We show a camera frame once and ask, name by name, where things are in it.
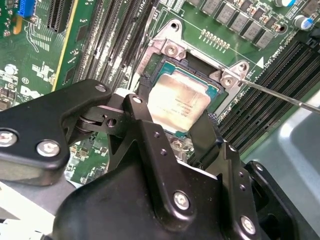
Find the metal shaft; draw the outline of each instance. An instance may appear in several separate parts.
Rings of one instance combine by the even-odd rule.
[[[273,90],[271,90],[271,89],[268,89],[268,88],[266,88],[266,87],[264,87],[264,86],[260,86],[260,85],[258,85],[258,84],[253,83],[253,82],[247,81],[247,80],[245,80],[245,79],[242,79],[241,82],[244,83],[244,84],[246,84],[246,85],[248,85],[248,86],[250,86],[250,87],[252,87],[252,88],[258,89],[258,90],[260,90],[260,91],[262,91],[262,92],[265,92],[265,93],[267,93],[267,94],[270,94],[270,95],[272,95],[272,96],[275,96],[275,97],[277,97],[277,98],[279,98],[279,99],[285,100],[285,101],[287,101],[288,103],[291,103],[291,104],[293,104],[293,105],[296,105],[296,106],[298,106],[298,107],[300,107],[300,108],[307,109],[307,110],[309,110],[309,111],[311,111],[311,112],[320,114],[320,109],[317,108],[317,107],[315,107],[315,106],[312,106],[312,105],[310,105],[310,104],[304,103],[304,102],[299,101],[299,100],[296,100],[296,99],[291,98],[291,97],[289,97],[289,96],[285,96],[285,95],[283,95],[283,94],[281,94],[281,93],[278,93],[278,92],[276,92],[276,91],[273,91]]]

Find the blue port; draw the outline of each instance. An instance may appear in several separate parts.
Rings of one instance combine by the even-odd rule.
[[[36,0],[20,0],[18,14],[23,18],[31,17],[34,14]]]

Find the silver screw head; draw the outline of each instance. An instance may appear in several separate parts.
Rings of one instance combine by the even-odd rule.
[[[261,172],[264,170],[264,168],[260,164],[256,164],[255,166]]]
[[[173,199],[175,205],[181,210],[187,210],[190,206],[188,197],[180,191],[174,193]]]
[[[105,91],[107,91],[106,88],[104,86],[102,86],[102,85],[95,86],[95,89],[97,89],[99,92],[103,92],[103,93]]]
[[[60,152],[60,147],[52,140],[45,140],[36,146],[38,154],[44,157],[54,157]]]
[[[15,144],[17,140],[18,137],[13,132],[7,130],[0,131],[0,147],[10,147]]]
[[[255,228],[254,224],[252,223],[252,221],[248,217],[242,216],[240,220],[241,220],[241,224],[242,224],[244,230],[248,234],[253,235],[256,233],[256,228]]]

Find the motherboard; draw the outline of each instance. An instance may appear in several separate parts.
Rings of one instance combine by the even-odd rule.
[[[245,156],[296,108],[240,80],[300,100],[318,91],[319,13],[317,0],[4,0],[0,110],[85,79],[145,87],[177,159],[203,167],[189,135],[203,111]],[[108,152],[102,133],[77,142],[66,178],[103,175]]]

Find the yellow line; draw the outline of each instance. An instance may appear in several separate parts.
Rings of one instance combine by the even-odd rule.
[[[68,23],[69,26],[68,26],[68,29],[66,31],[64,44],[63,44],[63,48],[62,48],[62,52],[61,52],[60,60],[59,60],[59,64],[58,64],[58,68],[56,70],[55,81],[54,81],[53,86],[52,86],[52,92],[54,90],[56,90],[56,87],[57,87],[58,78],[59,78],[62,62],[64,60],[64,56],[65,56],[65,53],[66,53],[68,40],[69,40],[69,36],[70,36],[72,25],[73,25],[73,22],[74,22],[74,18],[75,18],[78,2],[79,2],[79,0],[74,0],[73,8],[72,8],[71,15],[70,15],[70,21]]]

